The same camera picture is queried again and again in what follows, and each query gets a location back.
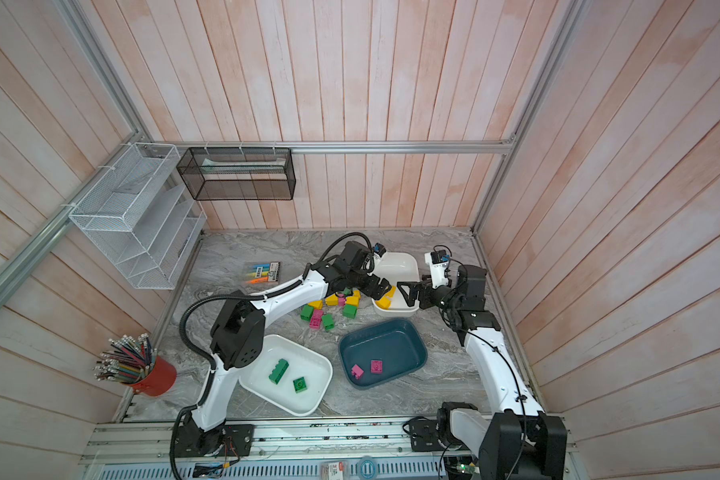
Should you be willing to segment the long green lego brick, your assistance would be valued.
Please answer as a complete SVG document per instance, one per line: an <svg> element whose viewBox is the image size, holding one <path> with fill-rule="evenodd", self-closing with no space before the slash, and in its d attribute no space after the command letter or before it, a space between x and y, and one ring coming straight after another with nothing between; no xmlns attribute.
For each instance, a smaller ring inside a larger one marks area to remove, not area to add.
<svg viewBox="0 0 720 480"><path fill-rule="evenodd" d="M279 359L268 375L268 379L275 385L278 385L283 379L289 368L289 362L286 359Z"/></svg>

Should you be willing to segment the green square lego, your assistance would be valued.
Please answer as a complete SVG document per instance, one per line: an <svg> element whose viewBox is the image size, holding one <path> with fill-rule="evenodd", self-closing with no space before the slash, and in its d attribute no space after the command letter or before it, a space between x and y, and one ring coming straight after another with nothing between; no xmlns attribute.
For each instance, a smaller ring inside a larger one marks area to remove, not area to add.
<svg viewBox="0 0 720 480"><path fill-rule="evenodd" d="M301 393L301 392L306 391L308 389L306 379L304 377L296 378L293 381L293 387L294 387L294 391L296 393Z"/></svg>

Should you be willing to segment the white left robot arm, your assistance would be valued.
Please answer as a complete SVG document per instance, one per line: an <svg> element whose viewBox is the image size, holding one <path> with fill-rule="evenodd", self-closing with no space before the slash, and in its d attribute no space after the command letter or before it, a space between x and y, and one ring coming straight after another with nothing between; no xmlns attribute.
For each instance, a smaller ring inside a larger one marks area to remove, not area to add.
<svg viewBox="0 0 720 480"><path fill-rule="evenodd" d="M267 326L298 307L347 288L374 300L391 290L389 280L374 273L375 264L386 253L382 244L371 244L360 232L339 239L345 242L339 254L325 250L299 276L279 287L252 295L240 291L211 295L183 312L178 324L180 339L206 360L209 368L199 399L182 408L174 420L171 454L189 448L201 456L211 455L225 444L227 406L242 370L262 353ZM210 345L201 347L189 338L187 323L197 309L213 302L221 302L221 310L210 330Z"/></svg>

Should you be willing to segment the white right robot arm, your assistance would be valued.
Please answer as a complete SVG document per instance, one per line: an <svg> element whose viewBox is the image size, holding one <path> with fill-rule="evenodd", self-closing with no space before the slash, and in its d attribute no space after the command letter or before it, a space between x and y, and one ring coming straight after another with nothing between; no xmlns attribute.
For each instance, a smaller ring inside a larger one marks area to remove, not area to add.
<svg viewBox="0 0 720 480"><path fill-rule="evenodd" d="M485 309L486 280L485 269L461 265L450 283L447 268L439 263L430 266L427 279L397 284L406 302L434 307L457 334L489 400L489 420L467 403L443 403L438 433L447 445L461 444L471 452L482 479L561 479L568 430L522 381L497 318Z"/></svg>

